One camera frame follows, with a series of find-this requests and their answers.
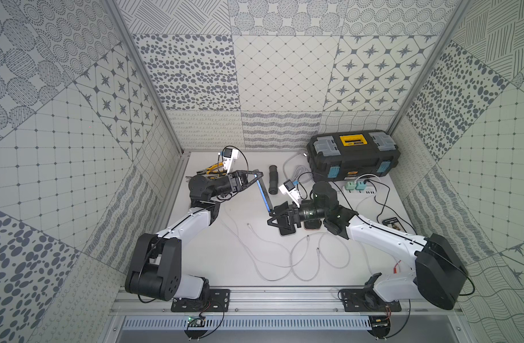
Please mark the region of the blue black phone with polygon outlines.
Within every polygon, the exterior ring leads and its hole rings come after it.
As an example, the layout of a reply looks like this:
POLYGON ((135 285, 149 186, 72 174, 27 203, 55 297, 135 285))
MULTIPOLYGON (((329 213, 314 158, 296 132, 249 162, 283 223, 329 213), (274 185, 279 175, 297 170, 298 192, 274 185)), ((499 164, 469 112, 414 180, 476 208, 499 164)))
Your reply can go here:
POLYGON ((260 191, 260 195, 263 199, 267 212, 270 213, 273 210, 273 205, 270 201, 268 190, 263 182, 262 177, 259 177, 259 170, 255 169, 254 172, 255 172, 255 176, 258 178, 257 185, 260 191))

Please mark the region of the green case phone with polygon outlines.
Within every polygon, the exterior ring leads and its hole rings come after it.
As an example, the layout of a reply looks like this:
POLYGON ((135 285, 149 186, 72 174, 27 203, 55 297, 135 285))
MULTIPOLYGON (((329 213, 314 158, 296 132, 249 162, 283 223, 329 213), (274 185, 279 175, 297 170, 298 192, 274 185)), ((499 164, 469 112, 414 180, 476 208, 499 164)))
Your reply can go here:
POLYGON ((280 227, 279 233, 281 236, 288 236, 296 233, 296 228, 294 226, 292 227, 280 227))

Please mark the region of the pink case phone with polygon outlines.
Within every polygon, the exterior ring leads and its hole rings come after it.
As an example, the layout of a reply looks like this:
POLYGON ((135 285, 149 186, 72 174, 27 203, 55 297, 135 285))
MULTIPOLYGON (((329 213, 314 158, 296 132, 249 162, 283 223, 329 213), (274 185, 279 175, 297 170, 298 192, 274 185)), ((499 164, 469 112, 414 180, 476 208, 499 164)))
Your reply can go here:
POLYGON ((306 230, 319 230, 322 222, 320 220, 304 221, 303 226, 306 230))

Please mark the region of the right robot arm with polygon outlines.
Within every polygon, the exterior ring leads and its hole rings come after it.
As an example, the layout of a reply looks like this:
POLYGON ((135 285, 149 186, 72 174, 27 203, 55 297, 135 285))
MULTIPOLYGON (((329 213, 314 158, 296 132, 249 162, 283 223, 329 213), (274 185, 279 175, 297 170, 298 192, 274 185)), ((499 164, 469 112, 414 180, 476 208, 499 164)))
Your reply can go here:
POLYGON ((364 284, 371 307, 420 299, 442 310, 455 307, 469 273, 445 237, 409 234, 372 221, 340 205, 336 190, 326 182, 315 183, 312 195, 275 207, 268 225, 290 232, 309 222, 321 224, 335 236, 368 244, 404 263, 401 272, 375 273, 364 284))

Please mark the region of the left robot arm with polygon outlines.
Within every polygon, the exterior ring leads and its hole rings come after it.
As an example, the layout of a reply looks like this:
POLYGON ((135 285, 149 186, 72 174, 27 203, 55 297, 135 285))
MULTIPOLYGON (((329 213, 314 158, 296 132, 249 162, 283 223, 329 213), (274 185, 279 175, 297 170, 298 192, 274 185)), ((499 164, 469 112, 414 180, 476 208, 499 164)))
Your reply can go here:
POLYGON ((188 182, 190 209, 186 216, 156 234, 142 234, 136 243, 125 290, 153 300, 187 300, 206 306, 210 285, 203 277, 182 272, 183 247, 216 221, 220 206, 263 177, 261 171, 238 170, 209 179, 196 175, 188 182))

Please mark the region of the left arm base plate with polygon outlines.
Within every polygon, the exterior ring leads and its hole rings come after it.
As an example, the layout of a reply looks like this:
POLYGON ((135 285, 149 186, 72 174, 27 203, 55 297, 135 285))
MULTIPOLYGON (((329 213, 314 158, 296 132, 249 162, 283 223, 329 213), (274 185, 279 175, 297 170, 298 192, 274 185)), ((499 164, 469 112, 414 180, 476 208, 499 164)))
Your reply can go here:
POLYGON ((214 312, 226 313, 229 308, 230 289, 213 289, 202 291, 197 299, 175 298, 171 306, 171 312, 214 312))

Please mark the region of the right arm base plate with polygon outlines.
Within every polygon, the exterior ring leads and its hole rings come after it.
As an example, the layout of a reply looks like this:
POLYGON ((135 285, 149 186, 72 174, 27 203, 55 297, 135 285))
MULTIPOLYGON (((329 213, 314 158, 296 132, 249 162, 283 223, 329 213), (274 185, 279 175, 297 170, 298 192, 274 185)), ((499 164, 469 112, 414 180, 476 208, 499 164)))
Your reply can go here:
POLYGON ((374 291, 341 289, 338 298, 345 312, 401 312, 400 302, 385 302, 374 291))

